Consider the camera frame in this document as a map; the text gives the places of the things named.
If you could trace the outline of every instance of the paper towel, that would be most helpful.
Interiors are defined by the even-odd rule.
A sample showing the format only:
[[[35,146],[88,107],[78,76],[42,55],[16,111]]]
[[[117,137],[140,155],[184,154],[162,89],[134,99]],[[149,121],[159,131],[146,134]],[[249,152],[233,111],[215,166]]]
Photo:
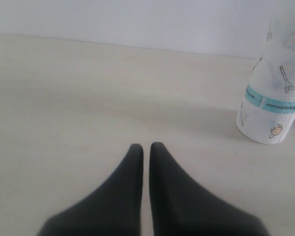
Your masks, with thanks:
[[[236,124],[248,138],[277,144],[295,119],[295,0],[277,0]]]

